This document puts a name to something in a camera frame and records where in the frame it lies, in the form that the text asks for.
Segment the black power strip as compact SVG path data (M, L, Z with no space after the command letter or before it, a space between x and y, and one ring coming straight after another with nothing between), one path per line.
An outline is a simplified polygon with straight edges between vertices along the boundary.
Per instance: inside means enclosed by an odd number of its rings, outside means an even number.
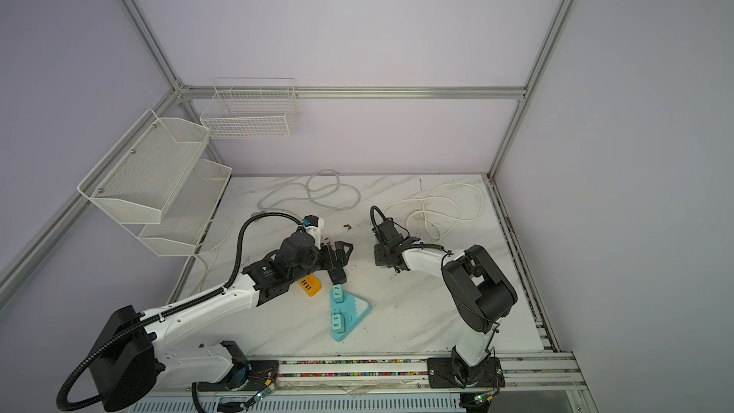
M347 282L347 275L343 268L336 268L328 271L328 275L333 285L342 285Z

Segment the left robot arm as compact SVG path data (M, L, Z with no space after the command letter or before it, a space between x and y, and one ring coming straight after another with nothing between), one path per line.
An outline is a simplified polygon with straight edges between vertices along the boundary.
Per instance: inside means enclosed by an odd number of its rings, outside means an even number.
M276 211L261 212L240 227L234 265L223 284L144 312L126 306L112 313L88 355L61 384L57 408L70 412L101 403L105 411L116 412L166 385L243 386L250 364L234 341L223 340L183 357L174 356L173 347L213 323L286 294L292 284L312 273L342 271L354 251L351 243L322 237L321 218L286 214L296 230L278 249L244 266L244 238L250 225L278 216Z

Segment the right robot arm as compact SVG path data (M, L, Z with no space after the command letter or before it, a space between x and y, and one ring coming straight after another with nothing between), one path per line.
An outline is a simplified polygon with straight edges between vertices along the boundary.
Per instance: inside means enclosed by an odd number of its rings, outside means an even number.
M464 321L459 341L451 349L447 382L467 388L496 375L492 361L494 336L501 320L518 301L518 294L487 250L479 245L453 252L426 243L386 216L370 208L377 242L377 266L397 273L421 272L441 279Z

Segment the upper teal plug on triangle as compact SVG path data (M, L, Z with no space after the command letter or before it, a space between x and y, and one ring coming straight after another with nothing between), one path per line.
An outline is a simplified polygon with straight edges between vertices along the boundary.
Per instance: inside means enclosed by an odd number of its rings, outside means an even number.
M344 292L341 285L335 285L332 288L331 298L334 303L344 302Z

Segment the orange power strip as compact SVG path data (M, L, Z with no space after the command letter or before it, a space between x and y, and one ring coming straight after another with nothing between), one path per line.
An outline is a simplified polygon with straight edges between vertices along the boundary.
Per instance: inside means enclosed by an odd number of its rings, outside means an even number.
M322 290L322 284L315 275L307 275L300 279L298 284L309 298L313 298Z

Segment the teal triangular power strip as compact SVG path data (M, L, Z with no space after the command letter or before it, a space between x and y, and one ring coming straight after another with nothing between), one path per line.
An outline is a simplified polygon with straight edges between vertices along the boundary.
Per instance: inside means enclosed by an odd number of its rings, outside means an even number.
M341 334L333 333L331 326L332 338L335 341L344 341L349 334L361 324L361 321L363 321L371 311L371 306L366 300L359 298L358 296L354 296L353 294L346 292L344 289L343 292L344 302L342 303L334 303L332 301L332 289L330 294L331 317L333 313L341 313L345 317L346 321L346 330Z

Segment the lower white mesh shelf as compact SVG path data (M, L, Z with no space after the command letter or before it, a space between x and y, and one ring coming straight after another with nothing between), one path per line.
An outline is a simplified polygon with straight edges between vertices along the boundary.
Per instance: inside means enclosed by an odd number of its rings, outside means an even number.
M230 179L230 167L198 160L162 222L144 226L138 240L159 257L193 255Z

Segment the white mesh shelf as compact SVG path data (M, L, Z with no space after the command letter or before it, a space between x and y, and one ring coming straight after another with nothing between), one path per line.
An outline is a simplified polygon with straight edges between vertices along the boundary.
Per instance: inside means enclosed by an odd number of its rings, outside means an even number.
M148 110L76 189L120 225L159 225L210 138L201 124Z
M230 167L198 160L162 222L144 226L138 240L159 257L193 255L230 179Z

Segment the upper white mesh shelf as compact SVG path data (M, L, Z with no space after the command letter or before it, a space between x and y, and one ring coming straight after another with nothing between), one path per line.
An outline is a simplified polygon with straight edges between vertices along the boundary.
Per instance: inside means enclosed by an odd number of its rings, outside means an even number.
M148 110L76 189L120 225L159 225L210 138L201 124Z

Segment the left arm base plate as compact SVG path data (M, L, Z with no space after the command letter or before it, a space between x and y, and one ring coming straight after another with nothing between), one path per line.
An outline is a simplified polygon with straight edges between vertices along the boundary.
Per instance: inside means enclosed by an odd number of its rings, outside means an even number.
M275 382L279 371L279 361L249 361L248 365L236 363L220 382L199 382L199 392L257 392L270 380Z

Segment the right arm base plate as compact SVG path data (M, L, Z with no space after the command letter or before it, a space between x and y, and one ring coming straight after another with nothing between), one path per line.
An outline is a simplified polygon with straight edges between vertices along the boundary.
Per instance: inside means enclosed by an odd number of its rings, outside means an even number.
M468 366L461 358L430 358L426 361L431 388L504 388L500 359L487 356L478 365Z

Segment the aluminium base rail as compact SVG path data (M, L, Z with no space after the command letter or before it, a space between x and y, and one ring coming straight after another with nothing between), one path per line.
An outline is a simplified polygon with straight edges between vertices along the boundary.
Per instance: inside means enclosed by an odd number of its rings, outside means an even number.
M498 354L506 386L504 388L431 388L426 361L450 358L447 355L405 355L375 357L284 358L279 360L275 392L280 394L378 394L432 389L448 392L493 392L561 390L588 388L581 369L570 353ZM225 395L254 393L201 392Z

